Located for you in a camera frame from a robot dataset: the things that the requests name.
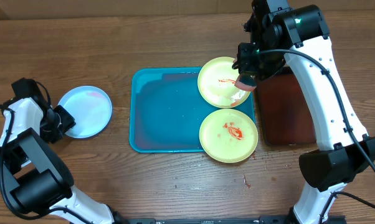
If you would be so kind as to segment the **red grey sponge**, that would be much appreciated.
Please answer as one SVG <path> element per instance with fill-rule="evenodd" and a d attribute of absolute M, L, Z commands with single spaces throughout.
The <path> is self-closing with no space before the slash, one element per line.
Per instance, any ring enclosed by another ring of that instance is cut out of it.
<path fill-rule="evenodd" d="M 257 87 L 257 83 L 252 76 L 248 74 L 240 74 L 237 77 L 234 86 L 240 90 L 254 91 Z"/>

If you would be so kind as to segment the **light blue plate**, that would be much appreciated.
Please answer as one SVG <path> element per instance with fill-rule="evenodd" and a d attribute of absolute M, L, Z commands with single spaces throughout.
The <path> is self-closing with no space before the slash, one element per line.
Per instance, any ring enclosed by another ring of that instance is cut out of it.
<path fill-rule="evenodd" d="M 75 126 L 65 133 L 71 138 L 94 137 L 107 127 L 112 118 L 110 97 L 95 86 L 79 86 L 68 91 L 58 105 L 75 119 Z"/>

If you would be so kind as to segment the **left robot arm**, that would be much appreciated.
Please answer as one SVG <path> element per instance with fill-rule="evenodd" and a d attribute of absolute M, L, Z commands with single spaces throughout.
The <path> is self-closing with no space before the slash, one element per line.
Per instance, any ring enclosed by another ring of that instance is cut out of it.
<path fill-rule="evenodd" d="M 63 160 L 49 147 L 75 126 L 62 106 L 52 107 L 41 83 L 22 78 L 14 97 L 0 105 L 0 193 L 6 207 L 23 220 L 47 215 L 70 223 L 116 224 L 127 219 L 79 190 Z"/>

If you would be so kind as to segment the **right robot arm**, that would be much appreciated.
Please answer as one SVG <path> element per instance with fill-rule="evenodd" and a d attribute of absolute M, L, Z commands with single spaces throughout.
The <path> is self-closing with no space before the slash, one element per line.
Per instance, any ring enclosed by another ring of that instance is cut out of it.
<path fill-rule="evenodd" d="M 283 216 L 260 223 L 344 223 L 329 217 L 337 196 L 358 173 L 374 167 L 375 137 L 356 116 L 333 58 L 330 31 L 319 7 L 293 9 L 286 1 L 256 0 L 244 24 L 250 42 L 238 46 L 233 69 L 236 87 L 252 91 L 284 66 L 302 90 L 316 134 L 317 150 L 299 158 L 305 185 L 298 202 Z"/>

